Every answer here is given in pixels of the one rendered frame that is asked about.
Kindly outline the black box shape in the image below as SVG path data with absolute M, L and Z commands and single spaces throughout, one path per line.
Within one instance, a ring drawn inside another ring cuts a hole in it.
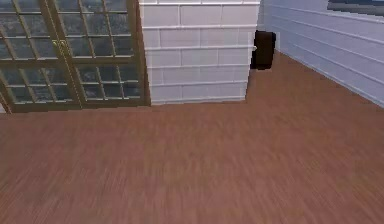
M 273 32 L 255 32 L 254 47 L 251 58 L 251 69 L 266 70 L 272 67 L 276 44 L 276 34 Z

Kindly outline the olive framed glass door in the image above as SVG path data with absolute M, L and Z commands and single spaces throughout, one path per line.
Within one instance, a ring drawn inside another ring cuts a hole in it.
M 0 0 L 0 96 L 9 113 L 79 109 L 47 0 Z
M 138 0 L 47 0 L 83 108 L 148 106 Z

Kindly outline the dark window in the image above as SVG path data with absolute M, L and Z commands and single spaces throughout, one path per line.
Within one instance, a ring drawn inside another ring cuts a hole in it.
M 384 17 L 384 0 L 328 0 L 327 9 Z

